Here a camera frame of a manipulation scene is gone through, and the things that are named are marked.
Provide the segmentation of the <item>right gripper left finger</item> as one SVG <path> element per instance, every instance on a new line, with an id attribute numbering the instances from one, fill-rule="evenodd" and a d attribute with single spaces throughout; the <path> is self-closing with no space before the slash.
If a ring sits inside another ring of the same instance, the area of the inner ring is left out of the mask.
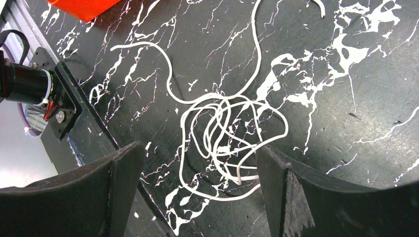
<path id="1" fill-rule="evenodd" d="M 135 141 L 68 172 L 0 191 L 3 237 L 121 237 L 145 161 Z"/>

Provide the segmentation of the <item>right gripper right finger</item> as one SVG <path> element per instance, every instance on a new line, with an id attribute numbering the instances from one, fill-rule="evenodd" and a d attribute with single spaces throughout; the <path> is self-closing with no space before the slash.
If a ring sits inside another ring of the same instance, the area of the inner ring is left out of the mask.
<path id="1" fill-rule="evenodd" d="M 374 189 L 331 177 L 276 148 L 256 151 L 273 237 L 416 237 L 419 184 Z"/>

